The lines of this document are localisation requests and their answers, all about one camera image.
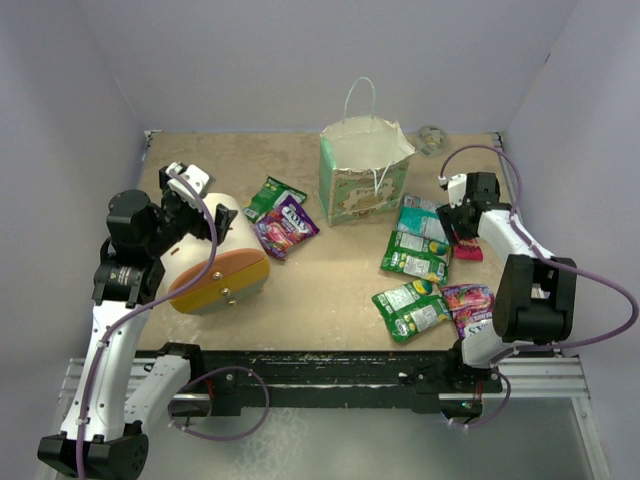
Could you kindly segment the red candy packet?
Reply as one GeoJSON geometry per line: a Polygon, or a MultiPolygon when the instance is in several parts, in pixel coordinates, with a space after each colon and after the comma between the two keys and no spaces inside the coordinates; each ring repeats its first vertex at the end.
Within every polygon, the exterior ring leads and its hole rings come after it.
{"type": "Polygon", "coordinates": [[[453,255],[456,259],[482,262],[484,255],[479,242],[476,239],[459,239],[453,246],[453,255]]]}

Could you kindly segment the teal snack packet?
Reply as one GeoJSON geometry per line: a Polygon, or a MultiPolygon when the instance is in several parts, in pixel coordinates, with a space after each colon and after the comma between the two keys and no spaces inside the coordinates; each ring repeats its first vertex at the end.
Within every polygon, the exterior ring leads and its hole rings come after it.
{"type": "Polygon", "coordinates": [[[449,241],[436,213],[438,207],[439,204],[426,198],[405,193],[400,204],[396,229],[448,245],[449,241]]]}

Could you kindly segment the green paper gift bag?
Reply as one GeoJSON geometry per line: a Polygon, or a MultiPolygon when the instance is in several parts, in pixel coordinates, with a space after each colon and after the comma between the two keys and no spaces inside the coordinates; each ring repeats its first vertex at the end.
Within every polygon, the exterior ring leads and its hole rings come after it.
{"type": "Polygon", "coordinates": [[[320,133],[318,196],[330,226],[384,213],[399,206],[416,153],[401,126],[375,113],[351,116],[345,102],[342,118],[320,133]]]}

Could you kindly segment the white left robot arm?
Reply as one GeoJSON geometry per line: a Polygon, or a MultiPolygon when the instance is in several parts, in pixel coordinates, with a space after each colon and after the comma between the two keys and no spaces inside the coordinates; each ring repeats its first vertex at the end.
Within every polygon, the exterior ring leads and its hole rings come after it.
{"type": "Polygon", "coordinates": [[[75,479],[136,479],[148,456],[148,430],[181,389],[206,378],[199,347],[170,344],[134,391],[128,390],[142,330],[165,274],[162,256],[185,236],[217,247],[236,211],[205,205],[214,179],[174,162],[159,172],[162,199],[126,190],[109,202],[109,235],[93,278],[91,337],[79,384],[58,433],[41,438],[37,457],[75,479]]]}

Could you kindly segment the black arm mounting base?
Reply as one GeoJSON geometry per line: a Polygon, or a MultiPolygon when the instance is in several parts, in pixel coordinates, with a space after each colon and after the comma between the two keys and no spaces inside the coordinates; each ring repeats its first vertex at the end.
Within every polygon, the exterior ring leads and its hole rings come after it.
{"type": "Polygon", "coordinates": [[[497,373],[474,369],[449,350],[203,350],[195,359],[211,381],[175,401],[237,416],[244,408],[405,409],[478,415],[482,394],[503,390],[497,373]]]}

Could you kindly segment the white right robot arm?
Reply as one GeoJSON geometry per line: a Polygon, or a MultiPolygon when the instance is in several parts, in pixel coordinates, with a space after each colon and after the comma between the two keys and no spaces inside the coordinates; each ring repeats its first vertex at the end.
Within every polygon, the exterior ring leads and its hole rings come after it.
{"type": "Polygon", "coordinates": [[[514,207],[500,200],[493,173],[441,175],[448,201],[436,210],[452,245],[480,238],[498,255],[503,272],[494,294],[492,320],[459,341],[460,357],[445,366],[446,383],[467,391],[502,353],[520,347],[545,347],[566,340],[572,331],[575,262],[539,246],[522,225],[514,207]]]}

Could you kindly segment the purple Fox's bag left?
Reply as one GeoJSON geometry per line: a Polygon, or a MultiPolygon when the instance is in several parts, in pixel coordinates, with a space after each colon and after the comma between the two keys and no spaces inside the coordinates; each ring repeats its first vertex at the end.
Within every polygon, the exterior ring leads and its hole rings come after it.
{"type": "Polygon", "coordinates": [[[253,232],[267,255],[284,260],[290,248],[316,236],[320,229],[288,195],[253,225],[253,232]]]}

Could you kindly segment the purple fox's bag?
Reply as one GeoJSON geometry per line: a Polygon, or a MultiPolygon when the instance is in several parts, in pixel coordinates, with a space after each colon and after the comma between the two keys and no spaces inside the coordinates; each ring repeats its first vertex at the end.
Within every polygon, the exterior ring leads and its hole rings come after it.
{"type": "Polygon", "coordinates": [[[465,339],[492,322],[495,296],[482,284],[462,284],[442,289],[458,336],[465,339]]]}
{"type": "Polygon", "coordinates": [[[316,236],[320,229],[288,195],[253,225],[253,232],[267,255],[284,260],[290,248],[316,236]]]}

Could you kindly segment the purple Fox's bag right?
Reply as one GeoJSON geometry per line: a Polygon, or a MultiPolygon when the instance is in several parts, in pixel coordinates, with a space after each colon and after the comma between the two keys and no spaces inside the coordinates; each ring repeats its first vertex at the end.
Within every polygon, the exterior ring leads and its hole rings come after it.
{"type": "Polygon", "coordinates": [[[462,284],[442,289],[458,336],[465,339],[492,322],[495,296],[482,284],[462,284]]]}

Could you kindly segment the green snack packet left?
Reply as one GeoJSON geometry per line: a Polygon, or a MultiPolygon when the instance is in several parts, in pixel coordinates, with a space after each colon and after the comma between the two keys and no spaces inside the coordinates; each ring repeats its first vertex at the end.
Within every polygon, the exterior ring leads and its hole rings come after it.
{"type": "Polygon", "coordinates": [[[303,204],[308,198],[305,192],[268,176],[260,190],[244,208],[245,217],[250,223],[255,224],[288,196],[292,196],[299,204],[303,204]]]}

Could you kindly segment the green snack packet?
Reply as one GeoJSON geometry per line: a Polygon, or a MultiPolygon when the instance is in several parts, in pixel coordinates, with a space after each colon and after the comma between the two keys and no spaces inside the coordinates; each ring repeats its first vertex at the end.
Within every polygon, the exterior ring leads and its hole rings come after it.
{"type": "Polygon", "coordinates": [[[391,232],[380,268],[444,286],[449,279],[451,247],[407,232],[391,232]]]}
{"type": "Polygon", "coordinates": [[[255,224],[288,196],[292,196],[299,204],[303,204],[308,198],[305,192],[268,176],[260,190],[244,208],[245,217],[250,223],[255,224]]]}
{"type": "Polygon", "coordinates": [[[405,283],[375,294],[371,300],[396,343],[408,342],[422,332],[452,321],[439,288],[426,280],[405,283]]]}

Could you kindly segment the white orange toy drawer box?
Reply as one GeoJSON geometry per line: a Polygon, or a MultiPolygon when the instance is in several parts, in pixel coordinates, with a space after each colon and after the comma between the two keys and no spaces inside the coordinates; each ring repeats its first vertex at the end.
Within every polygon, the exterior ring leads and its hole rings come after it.
{"type": "MultiPolygon", "coordinates": [[[[162,257],[162,287],[171,293],[206,266],[211,242],[186,235],[162,257]]],[[[270,262],[252,224],[240,212],[216,249],[213,265],[195,285],[169,300],[174,310],[189,315],[223,311],[258,293],[270,275],[270,262]]]]}

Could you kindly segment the green snack packet upper right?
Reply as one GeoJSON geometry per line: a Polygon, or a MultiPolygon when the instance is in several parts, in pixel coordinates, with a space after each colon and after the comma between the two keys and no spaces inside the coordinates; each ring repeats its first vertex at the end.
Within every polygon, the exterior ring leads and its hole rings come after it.
{"type": "Polygon", "coordinates": [[[391,232],[380,268],[444,286],[449,279],[451,247],[407,232],[391,232]]]}

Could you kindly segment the clear tape roll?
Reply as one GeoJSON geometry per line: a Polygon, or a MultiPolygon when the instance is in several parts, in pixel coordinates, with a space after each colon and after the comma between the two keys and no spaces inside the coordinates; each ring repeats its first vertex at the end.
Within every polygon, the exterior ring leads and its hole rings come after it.
{"type": "Polygon", "coordinates": [[[416,139],[418,150],[426,157],[441,154],[448,143],[447,133],[440,127],[425,125],[420,128],[416,139]]]}

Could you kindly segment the green snack packet lower right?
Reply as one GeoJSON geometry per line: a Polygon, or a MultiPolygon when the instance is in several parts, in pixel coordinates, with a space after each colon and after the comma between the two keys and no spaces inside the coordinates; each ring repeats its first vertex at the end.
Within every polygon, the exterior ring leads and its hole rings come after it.
{"type": "Polygon", "coordinates": [[[405,283],[375,294],[371,300],[396,343],[408,342],[422,332],[452,321],[439,288],[426,280],[405,283]]]}

